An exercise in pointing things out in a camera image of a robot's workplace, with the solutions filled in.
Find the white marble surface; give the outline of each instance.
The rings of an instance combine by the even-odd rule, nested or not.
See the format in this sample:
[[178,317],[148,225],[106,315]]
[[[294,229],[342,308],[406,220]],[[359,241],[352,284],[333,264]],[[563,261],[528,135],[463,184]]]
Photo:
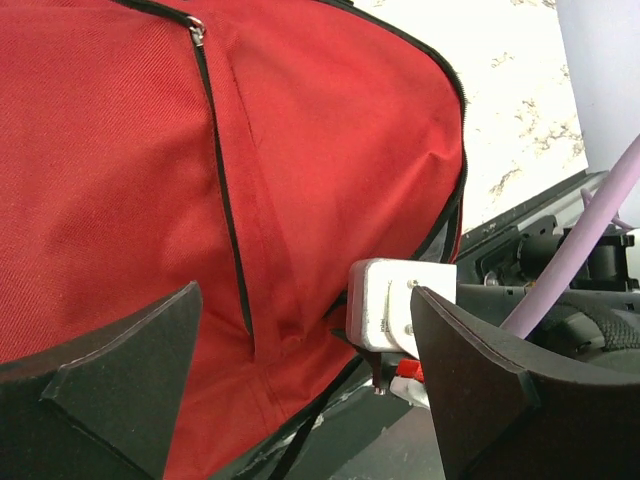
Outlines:
[[469,101],[465,230],[586,167],[555,0],[356,0],[436,48]]

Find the white wall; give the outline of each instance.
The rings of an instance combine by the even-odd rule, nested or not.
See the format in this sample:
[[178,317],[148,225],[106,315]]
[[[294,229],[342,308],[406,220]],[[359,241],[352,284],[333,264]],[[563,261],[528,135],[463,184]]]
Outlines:
[[[640,133],[640,0],[557,0],[587,161],[608,170]],[[620,216],[640,225],[640,185]]]

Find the cable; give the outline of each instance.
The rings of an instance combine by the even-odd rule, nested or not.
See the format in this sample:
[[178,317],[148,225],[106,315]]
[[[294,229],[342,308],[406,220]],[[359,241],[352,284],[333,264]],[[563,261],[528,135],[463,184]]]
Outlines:
[[309,412],[307,421],[296,432],[293,440],[282,454],[282,457],[280,457],[278,464],[271,472],[271,475],[269,475],[269,480],[283,480],[287,477],[296,459],[300,455],[307,437],[309,437],[311,430],[313,430],[316,420],[329,403],[333,394],[335,394],[340,387],[349,380],[349,377],[358,370],[362,361],[362,357],[354,357],[349,363],[347,363],[329,386],[316,398],[314,405]]
[[[591,203],[591,200],[593,200],[593,195],[591,195],[591,192],[586,188],[580,189],[580,195],[582,195],[582,204],[584,205],[584,208],[587,208],[589,203]],[[613,220],[611,220],[611,223],[624,230],[635,230],[635,227],[632,227],[627,222],[623,222],[622,220],[620,220],[620,217],[617,213],[616,216],[613,217]]]
[[640,135],[613,166],[558,252],[502,328],[520,338],[533,331],[569,286],[639,178]]

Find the red fabric bag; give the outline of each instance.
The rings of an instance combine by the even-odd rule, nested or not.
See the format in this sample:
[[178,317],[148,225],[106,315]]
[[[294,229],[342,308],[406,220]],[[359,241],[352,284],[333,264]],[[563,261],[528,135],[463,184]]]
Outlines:
[[0,0],[0,362],[189,281],[204,314],[166,478],[204,479],[352,358],[363,258],[450,261],[463,93],[345,0]]

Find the zipper pull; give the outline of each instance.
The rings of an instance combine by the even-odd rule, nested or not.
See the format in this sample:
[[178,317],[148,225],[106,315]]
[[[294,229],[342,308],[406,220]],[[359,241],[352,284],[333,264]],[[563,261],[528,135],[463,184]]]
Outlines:
[[191,26],[189,27],[189,31],[191,32],[191,39],[196,47],[202,47],[202,39],[204,38],[204,32],[206,32],[206,28],[202,20],[197,19],[196,17],[188,16],[187,17],[191,22]]

